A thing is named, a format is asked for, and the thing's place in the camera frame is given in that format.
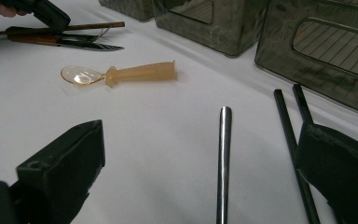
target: knife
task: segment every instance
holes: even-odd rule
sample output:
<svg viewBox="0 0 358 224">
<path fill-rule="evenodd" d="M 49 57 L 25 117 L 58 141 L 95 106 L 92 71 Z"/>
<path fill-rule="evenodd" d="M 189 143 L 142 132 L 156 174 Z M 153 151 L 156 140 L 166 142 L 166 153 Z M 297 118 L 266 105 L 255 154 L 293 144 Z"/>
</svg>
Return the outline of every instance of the knife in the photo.
<svg viewBox="0 0 358 224">
<path fill-rule="evenodd" d="M 97 44 L 90 41 L 75 41 L 67 40 L 61 37 L 57 37 L 52 34 L 45 35 L 8 35 L 7 38 L 14 42 L 29 43 L 29 44 L 40 44 L 48 46 L 65 46 L 77 49 L 91 49 L 98 51 L 114 51 L 124 49 L 118 46 L 111 46 L 105 44 Z"/>
</svg>

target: metal container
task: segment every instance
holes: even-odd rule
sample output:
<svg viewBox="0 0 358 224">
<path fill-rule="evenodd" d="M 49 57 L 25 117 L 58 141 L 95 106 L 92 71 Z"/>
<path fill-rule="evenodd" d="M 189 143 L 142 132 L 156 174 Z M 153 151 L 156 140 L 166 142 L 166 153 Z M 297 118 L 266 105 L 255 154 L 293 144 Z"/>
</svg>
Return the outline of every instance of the metal container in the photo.
<svg viewBox="0 0 358 224">
<path fill-rule="evenodd" d="M 358 110 L 358 1 L 270 0 L 255 62 Z"/>
<path fill-rule="evenodd" d="M 138 21 L 154 17 L 152 0 L 99 0 L 101 6 L 109 7 Z"/>
<path fill-rule="evenodd" d="M 182 35 L 228 57 L 260 37 L 267 0 L 154 0 L 159 28 Z"/>
</svg>

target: clear plastic spoon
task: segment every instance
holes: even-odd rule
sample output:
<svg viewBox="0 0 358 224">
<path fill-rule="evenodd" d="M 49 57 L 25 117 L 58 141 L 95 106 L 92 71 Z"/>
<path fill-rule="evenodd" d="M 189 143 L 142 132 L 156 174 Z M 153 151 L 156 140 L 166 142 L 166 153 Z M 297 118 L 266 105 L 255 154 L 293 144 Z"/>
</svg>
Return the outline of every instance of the clear plastic spoon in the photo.
<svg viewBox="0 0 358 224">
<path fill-rule="evenodd" d="M 66 66 L 61 70 L 64 80 L 75 85 L 90 85 L 105 80 L 107 86 L 114 86 L 120 81 L 159 81 L 176 79 L 174 62 L 152 63 L 132 68 L 117 70 L 110 67 L 105 74 L 79 66 Z"/>
</svg>

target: beige handle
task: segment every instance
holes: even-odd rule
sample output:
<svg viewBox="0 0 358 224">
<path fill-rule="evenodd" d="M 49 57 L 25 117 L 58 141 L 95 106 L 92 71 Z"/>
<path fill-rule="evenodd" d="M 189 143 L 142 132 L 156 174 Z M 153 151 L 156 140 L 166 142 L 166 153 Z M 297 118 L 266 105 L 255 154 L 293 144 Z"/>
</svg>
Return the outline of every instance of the beige handle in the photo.
<svg viewBox="0 0 358 224">
<path fill-rule="evenodd" d="M 174 62 L 152 63 L 117 70 L 110 67 L 105 74 L 105 84 L 112 87 L 120 81 L 160 81 L 176 79 Z"/>
</svg>

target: white surface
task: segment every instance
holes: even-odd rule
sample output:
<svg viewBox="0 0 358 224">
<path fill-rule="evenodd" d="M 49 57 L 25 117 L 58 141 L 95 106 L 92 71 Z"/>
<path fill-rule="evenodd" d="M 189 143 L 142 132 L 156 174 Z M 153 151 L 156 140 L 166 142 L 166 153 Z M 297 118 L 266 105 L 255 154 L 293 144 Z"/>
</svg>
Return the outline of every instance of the white surface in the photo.
<svg viewBox="0 0 358 224">
<path fill-rule="evenodd" d="M 307 223 L 273 97 L 282 89 L 296 134 L 301 117 L 292 84 L 258 69 L 252 47 L 229 59 L 181 36 L 138 22 L 98 1 L 52 1 L 71 24 L 124 21 L 103 42 L 114 52 L 13 43 L 0 36 L 0 180 L 71 127 L 102 119 L 106 166 L 74 224 L 215 223 L 219 113 L 233 110 L 228 223 Z M 0 18 L 41 27 L 33 16 Z M 74 87 L 60 71 L 106 71 L 176 62 L 177 81 Z M 305 90 L 314 121 L 358 140 L 358 114 Z M 335 223 L 325 199 L 324 223 Z"/>
</svg>

